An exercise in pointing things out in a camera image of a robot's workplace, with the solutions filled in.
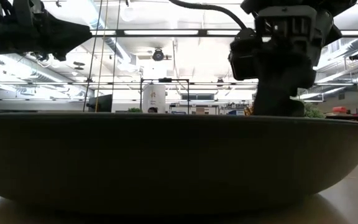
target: table surface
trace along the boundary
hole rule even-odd
[[[165,218],[82,215],[23,206],[0,197],[0,224],[102,223],[358,223],[358,166],[340,183],[302,203],[237,215]]]

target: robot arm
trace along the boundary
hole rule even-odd
[[[190,9],[225,12],[217,6],[170,2]],[[241,8],[255,17],[255,30],[246,28],[231,44],[229,62],[236,80],[258,78],[255,115],[303,116],[304,106],[291,100],[298,88],[310,88],[316,78],[321,49],[341,38],[334,16],[356,0],[244,0]]]
[[[52,54],[63,61],[69,51],[90,38],[88,26],[56,19],[40,0],[14,0],[13,4],[0,0],[0,54]]]

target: dark bowl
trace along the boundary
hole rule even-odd
[[[86,213],[227,213],[318,193],[358,164],[358,123],[0,114],[0,196]]]

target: green plant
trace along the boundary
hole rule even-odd
[[[129,108],[128,112],[130,112],[130,113],[141,113],[142,110],[139,109],[139,108]]]
[[[305,117],[307,118],[325,118],[325,115],[317,109],[312,103],[303,103],[305,105]]]

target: person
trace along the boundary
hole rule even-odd
[[[150,107],[148,110],[147,110],[148,113],[158,113],[158,109],[155,108],[155,107]]]

